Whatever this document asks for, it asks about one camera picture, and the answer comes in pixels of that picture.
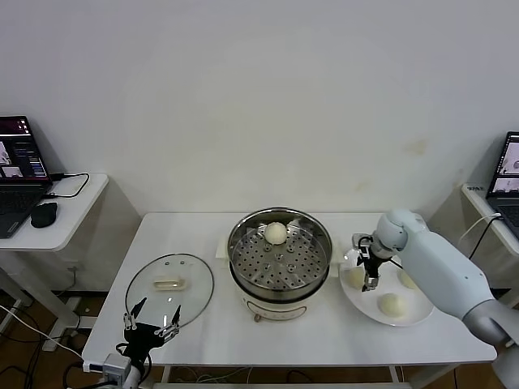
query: white cable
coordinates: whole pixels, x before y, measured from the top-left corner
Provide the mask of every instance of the white cable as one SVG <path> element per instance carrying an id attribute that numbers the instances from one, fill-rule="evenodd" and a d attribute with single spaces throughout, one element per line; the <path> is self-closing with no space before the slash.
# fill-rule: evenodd
<path id="1" fill-rule="evenodd" d="M 5 306 L 0 306 L 0 308 L 2 308 L 3 310 L 5 310 L 8 314 L 10 314 L 13 318 L 15 318 L 16 320 L 18 320 L 20 323 L 22 323 L 25 327 L 27 328 L 30 328 L 31 330 L 33 330 L 34 332 L 37 332 L 38 334 L 40 335 L 43 335 L 45 338 L 47 338 L 48 340 L 50 340 L 51 342 L 54 342 L 55 344 L 57 344 L 59 347 L 61 348 L 64 348 L 65 350 L 68 350 L 70 351 L 71 353 L 74 353 L 75 355 L 77 355 L 79 358 L 81 358 L 81 361 L 83 360 L 83 358 L 81 357 L 81 355 L 79 355 L 76 351 L 74 351 L 72 348 L 68 348 L 62 344 L 60 344 L 59 342 L 57 342 L 56 340 L 52 339 L 50 336 L 48 336 L 47 334 L 41 332 L 41 331 L 38 331 L 36 328 L 32 328 L 31 326 L 29 326 L 25 321 L 23 321 L 21 318 L 19 318 L 18 316 L 16 316 L 15 314 L 13 314 L 10 310 L 8 310 Z"/>
<path id="2" fill-rule="evenodd" d="M 458 246 L 458 249 L 459 249 L 460 243 L 461 243 L 461 241 L 463 240 L 463 238 L 466 237 L 467 234 L 468 234 L 470 231 L 472 231 L 472 229 L 473 229 L 476 225 L 478 225 L 480 221 L 483 221 L 483 220 L 485 220 L 485 219 L 490 219 L 490 218 L 492 218 L 492 217 L 497 217 L 497 216 L 501 216 L 501 214 L 498 213 L 498 212 L 496 212 L 496 213 L 492 213 L 491 215 L 487 215 L 487 216 L 484 216 L 484 217 L 482 217 L 482 218 L 480 218 L 480 219 L 477 219 L 477 220 L 474 222 L 474 224 L 472 224 L 472 225 L 469 227 L 469 229 L 467 229 L 467 230 L 465 231 L 465 233 L 464 233 L 463 235 L 461 235 L 460 238 L 457 240 L 457 246 Z"/>
<path id="3" fill-rule="evenodd" d="M 212 378 L 206 378 L 206 379 L 202 379 L 202 380 L 199 379 L 198 381 L 196 381 L 196 383 L 206 383 L 206 382 L 208 382 L 208 381 L 215 381 L 215 380 L 217 380 L 217 379 L 224 379 L 224 378 L 228 378 L 228 377 L 230 377 L 231 375 L 235 375 L 235 374 L 239 373 L 240 371 L 244 371 L 244 370 L 246 370 L 246 369 L 250 369 L 250 367 L 242 367 L 241 369 L 235 370 L 235 371 L 233 371 L 232 373 L 229 373 L 229 374 L 227 374 L 227 375 L 222 375 L 222 376 L 220 376 L 220 377 L 212 377 Z"/>

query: laptop keyboard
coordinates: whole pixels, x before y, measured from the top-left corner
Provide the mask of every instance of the laptop keyboard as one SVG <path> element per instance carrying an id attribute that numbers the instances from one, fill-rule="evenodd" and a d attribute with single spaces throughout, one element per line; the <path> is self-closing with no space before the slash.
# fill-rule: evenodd
<path id="1" fill-rule="evenodd" d="M 42 193 L 38 191 L 0 190 L 0 215 L 27 211 L 36 203 Z"/>
<path id="2" fill-rule="evenodd" d="M 502 205 L 499 210 L 514 227 L 519 227 L 519 207 L 517 205 Z"/>

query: table leg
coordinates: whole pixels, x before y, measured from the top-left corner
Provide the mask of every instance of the table leg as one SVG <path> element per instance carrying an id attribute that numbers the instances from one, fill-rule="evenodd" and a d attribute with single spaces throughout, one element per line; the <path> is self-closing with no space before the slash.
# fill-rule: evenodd
<path id="1" fill-rule="evenodd" d="M 389 366 L 389 373 L 391 374 L 391 380 L 394 383 L 399 383 L 400 379 L 398 379 L 397 369 L 395 369 L 394 365 Z"/>
<path id="2" fill-rule="evenodd" d="M 449 371 L 456 369 L 457 365 L 434 365 L 423 367 L 418 373 L 413 374 L 409 383 L 413 389 L 422 389 L 430 383 L 433 383 L 436 379 L 442 375 L 446 375 Z"/>
<path id="3" fill-rule="evenodd" d="M 11 308 L 11 313 L 17 314 L 19 308 L 22 306 L 30 306 L 32 304 L 32 299 L 27 294 L 25 294 L 22 289 L 20 289 L 19 286 L 2 269 L 0 269 L 0 287 L 9 296 L 15 299 L 13 308 Z M 7 329 L 12 319 L 12 314 L 6 315 L 6 317 L 0 323 L 0 333 L 3 333 Z"/>
<path id="4" fill-rule="evenodd" d="M 15 300 L 20 300 L 24 306 L 30 306 L 32 299 L 19 288 L 9 275 L 0 268 L 0 288 Z"/>
<path id="5" fill-rule="evenodd" d="M 66 307 L 72 311 L 77 308 L 79 302 L 81 301 L 80 297 L 71 297 L 66 302 Z M 75 324 L 73 326 L 67 325 L 62 320 L 57 320 L 54 324 L 54 327 L 52 327 L 52 330 L 49 333 L 49 337 L 51 338 L 57 338 L 59 336 L 62 336 L 63 333 L 67 328 L 87 328 L 92 329 L 94 328 L 94 324 L 96 323 L 97 317 L 95 316 L 78 316 Z M 43 347 L 41 348 L 43 351 L 54 351 L 57 348 L 57 345 L 54 342 L 51 342 L 50 340 L 47 340 Z"/>
<path id="6" fill-rule="evenodd" d="M 169 374 L 170 373 L 171 373 L 171 366 L 170 365 L 164 366 L 164 371 L 162 372 L 161 383 L 168 383 L 169 382 Z"/>
<path id="7" fill-rule="evenodd" d="M 40 278 L 27 267 L 20 272 L 19 284 L 22 288 L 31 293 L 45 308 L 51 311 L 58 318 L 58 321 L 62 321 L 68 327 L 75 327 L 78 323 L 79 316 L 75 314 L 69 306 L 63 304 L 63 302 L 41 282 Z"/>

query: white plate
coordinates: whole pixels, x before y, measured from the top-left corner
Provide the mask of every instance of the white plate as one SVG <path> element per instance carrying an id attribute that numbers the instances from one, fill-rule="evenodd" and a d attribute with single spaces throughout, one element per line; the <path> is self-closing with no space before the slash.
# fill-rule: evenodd
<path id="1" fill-rule="evenodd" d="M 361 292 L 352 288 L 346 280 L 347 271 L 357 264 L 358 252 L 350 250 L 346 255 L 346 262 L 341 263 L 339 268 L 339 280 L 341 280 L 342 290 L 345 295 L 353 302 L 354 306 L 363 312 L 366 316 L 376 320 L 377 322 L 388 324 L 389 326 L 408 327 L 418 324 L 428 318 L 434 306 L 429 299 L 418 289 L 406 288 L 398 279 L 399 267 L 390 262 L 383 263 L 379 268 L 379 286 L 375 290 Z M 398 257 L 393 260 L 400 263 Z M 390 318 L 383 314 L 377 301 L 379 297 L 385 293 L 395 293 L 403 297 L 407 303 L 407 314 L 400 318 Z"/>

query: steamed bun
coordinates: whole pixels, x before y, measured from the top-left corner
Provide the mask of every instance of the steamed bun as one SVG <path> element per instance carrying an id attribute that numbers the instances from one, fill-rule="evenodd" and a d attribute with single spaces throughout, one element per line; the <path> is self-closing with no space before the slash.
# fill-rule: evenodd
<path id="1" fill-rule="evenodd" d="M 395 293 L 386 293 L 379 297 L 379 309 L 390 318 L 400 318 L 407 312 L 405 299 Z"/>
<path id="2" fill-rule="evenodd" d="M 265 229 L 265 239 L 271 245 L 280 245 L 285 243 L 286 237 L 286 227 L 282 223 L 277 223 L 275 221 L 269 224 Z"/>

